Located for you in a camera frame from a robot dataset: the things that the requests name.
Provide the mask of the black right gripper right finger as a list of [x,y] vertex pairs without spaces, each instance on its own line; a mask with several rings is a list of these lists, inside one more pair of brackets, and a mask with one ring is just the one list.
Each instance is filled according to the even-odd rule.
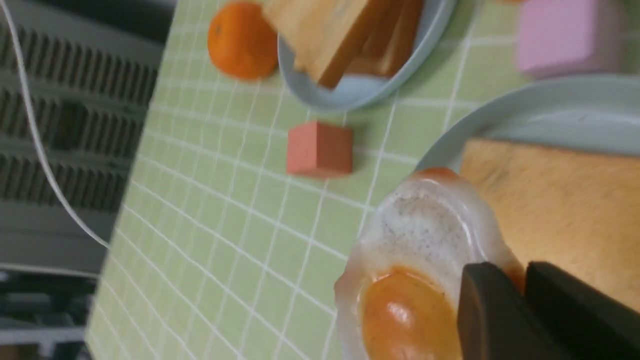
[[549,262],[526,269],[525,300],[576,360],[638,360],[640,315]]

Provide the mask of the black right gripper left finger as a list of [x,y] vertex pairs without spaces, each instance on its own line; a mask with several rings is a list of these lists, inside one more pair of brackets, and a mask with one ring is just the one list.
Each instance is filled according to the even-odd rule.
[[569,360],[508,276],[490,262],[462,269],[457,333],[464,360]]

